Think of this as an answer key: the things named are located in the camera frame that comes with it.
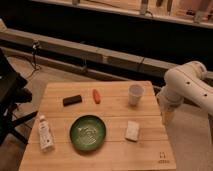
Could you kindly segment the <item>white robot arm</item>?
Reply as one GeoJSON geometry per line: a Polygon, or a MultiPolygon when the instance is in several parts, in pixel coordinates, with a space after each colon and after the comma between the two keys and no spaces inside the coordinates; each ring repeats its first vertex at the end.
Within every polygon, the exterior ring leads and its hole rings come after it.
{"type": "Polygon", "coordinates": [[[199,61],[191,61],[169,69],[165,75],[165,85],[157,93],[162,121],[169,124],[173,111],[188,99],[213,117],[213,87],[203,81],[207,69],[199,61]]]}

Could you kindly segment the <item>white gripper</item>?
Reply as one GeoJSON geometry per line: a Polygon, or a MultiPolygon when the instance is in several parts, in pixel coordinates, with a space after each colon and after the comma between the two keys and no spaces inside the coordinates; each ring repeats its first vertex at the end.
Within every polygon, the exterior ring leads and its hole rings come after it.
{"type": "Polygon", "coordinates": [[[164,94],[157,95],[157,101],[162,115],[162,123],[168,126],[174,118],[173,112],[183,103],[183,98],[180,96],[167,96],[164,94]]]}

